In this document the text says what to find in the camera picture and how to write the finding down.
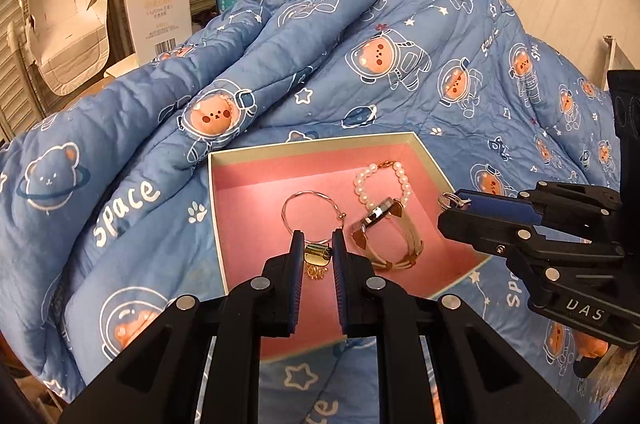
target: barcode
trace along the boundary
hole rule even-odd
[[[175,38],[158,43],[156,45],[156,56],[164,54],[165,52],[171,52],[173,49],[175,49]]]

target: baby bouncer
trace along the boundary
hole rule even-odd
[[[18,0],[26,53],[52,91],[64,96],[109,57],[107,0]]]

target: pearl bracelet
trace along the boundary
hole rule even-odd
[[[400,182],[400,187],[402,188],[402,197],[399,198],[402,207],[405,208],[407,202],[409,201],[409,196],[411,196],[412,189],[409,184],[409,179],[406,176],[401,163],[393,160],[386,160],[382,164],[369,164],[369,166],[362,169],[356,175],[356,178],[353,181],[353,185],[355,186],[355,193],[360,197],[360,203],[364,204],[367,208],[367,211],[369,212],[373,211],[376,208],[376,204],[370,200],[369,195],[367,195],[367,193],[364,191],[364,182],[380,168],[389,167],[392,167],[396,172],[396,177],[398,177],[398,182]]]

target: beige leather strap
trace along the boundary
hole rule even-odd
[[[424,248],[424,244],[420,239],[418,230],[415,228],[415,225],[409,217],[409,214],[406,212],[405,208],[402,206],[399,200],[393,200],[393,203],[385,211],[386,212],[383,216],[378,217],[373,222],[371,221],[369,216],[367,218],[364,218],[357,224],[354,224],[353,230],[351,232],[353,242],[363,253],[363,255],[369,259],[369,261],[373,264],[373,267],[376,269],[398,270],[411,268],[415,265],[415,261],[421,255]],[[395,222],[394,225],[402,232],[402,235],[404,236],[407,243],[407,253],[404,255],[402,260],[398,261],[397,263],[393,263],[382,258],[371,247],[369,239],[367,238],[367,227],[372,226],[373,223],[377,223],[383,217],[387,217]]]

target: blue quilt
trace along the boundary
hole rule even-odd
[[[456,188],[619,185],[609,94],[506,0],[240,0],[0,152],[0,330],[73,399],[181,293],[223,295],[210,152],[394,131]],[[594,419],[572,333],[526,308],[503,260],[448,292]],[[375,356],[350,340],[263,364],[260,422],[377,423]]]

